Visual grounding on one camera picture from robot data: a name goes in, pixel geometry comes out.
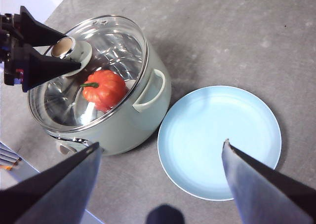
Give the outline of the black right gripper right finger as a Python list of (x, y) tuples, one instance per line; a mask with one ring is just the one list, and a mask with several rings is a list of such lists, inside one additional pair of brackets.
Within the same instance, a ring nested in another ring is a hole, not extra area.
[(244, 224), (314, 224), (315, 189), (290, 178), (225, 140), (222, 161)]

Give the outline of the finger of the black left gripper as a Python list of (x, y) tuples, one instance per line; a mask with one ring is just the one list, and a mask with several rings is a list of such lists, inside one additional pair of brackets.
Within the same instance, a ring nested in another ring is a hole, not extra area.
[(23, 50), (24, 57), (21, 66), (23, 92), (28, 92), (51, 79), (78, 70), (81, 67), (81, 63), (78, 62), (42, 55), (29, 44), (25, 44)]
[(24, 42), (34, 47), (55, 45), (67, 36), (37, 21), (25, 6), (20, 6), (20, 33)]

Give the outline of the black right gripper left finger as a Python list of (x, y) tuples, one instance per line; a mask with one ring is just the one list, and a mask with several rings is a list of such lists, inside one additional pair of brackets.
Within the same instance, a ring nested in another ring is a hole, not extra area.
[(0, 192), (2, 224), (79, 224), (94, 188), (102, 149), (93, 143)]

